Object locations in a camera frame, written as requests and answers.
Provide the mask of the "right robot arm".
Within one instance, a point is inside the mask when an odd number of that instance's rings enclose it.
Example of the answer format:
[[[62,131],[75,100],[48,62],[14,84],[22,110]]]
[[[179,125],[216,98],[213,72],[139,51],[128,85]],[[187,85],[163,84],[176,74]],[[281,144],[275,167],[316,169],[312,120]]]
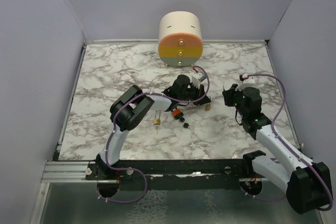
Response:
[[[241,116],[243,129],[276,158],[272,161],[262,152],[246,154],[242,173],[246,177],[258,174],[268,179],[285,193],[289,205],[299,214],[330,210],[333,195],[328,166],[306,157],[276,130],[261,111],[260,91],[253,87],[239,89],[233,84],[222,94],[225,105],[234,107]]]

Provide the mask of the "orange black padlock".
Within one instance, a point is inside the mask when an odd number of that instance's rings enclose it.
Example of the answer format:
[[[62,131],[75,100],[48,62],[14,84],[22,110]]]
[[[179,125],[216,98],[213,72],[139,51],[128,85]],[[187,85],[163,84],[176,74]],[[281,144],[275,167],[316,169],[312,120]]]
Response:
[[[182,117],[184,116],[183,112],[182,112],[180,109],[178,109],[178,108],[173,109],[173,110],[171,111],[171,113],[172,113],[172,117],[173,117],[175,120],[179,120],[180,118],[182,118]]]

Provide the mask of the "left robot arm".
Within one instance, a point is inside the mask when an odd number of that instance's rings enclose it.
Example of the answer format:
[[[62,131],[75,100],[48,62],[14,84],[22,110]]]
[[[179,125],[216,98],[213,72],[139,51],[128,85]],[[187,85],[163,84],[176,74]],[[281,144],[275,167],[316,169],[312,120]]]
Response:
[[[209,80],[205,74],[196,73],[192,78],[180,74],[173,84],[161,93],[146,93],[137,85],[131,86],[110,107],[112,132],[104,149],[95,160],[99,165],[99,175],[104,179],[110,179],[115,175],[116,166],[114,164],[120,159],[125,139],[149,111],[175,112],[180,105],[210,104],[211,99],[207,95],[209,87],[202,84],[204,80]]]

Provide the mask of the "black-headed keys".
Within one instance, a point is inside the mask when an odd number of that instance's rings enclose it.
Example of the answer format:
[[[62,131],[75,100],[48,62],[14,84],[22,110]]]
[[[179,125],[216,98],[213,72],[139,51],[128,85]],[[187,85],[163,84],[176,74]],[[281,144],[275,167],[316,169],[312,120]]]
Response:
[[[179,121],[182,123],[185,129],[192,129],[192,126],[188,122],[186,122],[185,118],[180,118]]]

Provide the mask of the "small brass padlock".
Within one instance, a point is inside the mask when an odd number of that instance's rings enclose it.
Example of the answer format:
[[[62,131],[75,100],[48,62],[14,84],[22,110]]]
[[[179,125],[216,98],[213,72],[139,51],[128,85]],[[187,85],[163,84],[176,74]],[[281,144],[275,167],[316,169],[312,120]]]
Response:
[[[208,111],[208,110],[210,110],[210,108],[211,108],[211,104],[207,103],[206,106],[205,106],[205,110]]]

